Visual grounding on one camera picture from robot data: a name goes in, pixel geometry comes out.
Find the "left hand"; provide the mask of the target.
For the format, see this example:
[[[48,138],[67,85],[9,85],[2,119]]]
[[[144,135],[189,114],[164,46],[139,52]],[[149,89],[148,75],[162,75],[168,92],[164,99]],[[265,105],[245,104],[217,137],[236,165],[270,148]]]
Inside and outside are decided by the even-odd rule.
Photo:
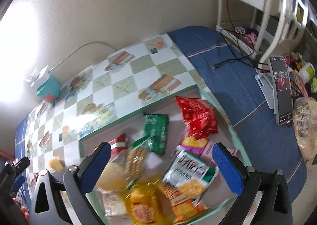
[[[25,206],[21,206],[20,204],[18,204],[17,199],[16,198],[12,198],[12,200],[14,201],[14,203],[20,207],[21,213],[23,214],[27,224],[30,224],[30,214],[28,213],[28,210]]]

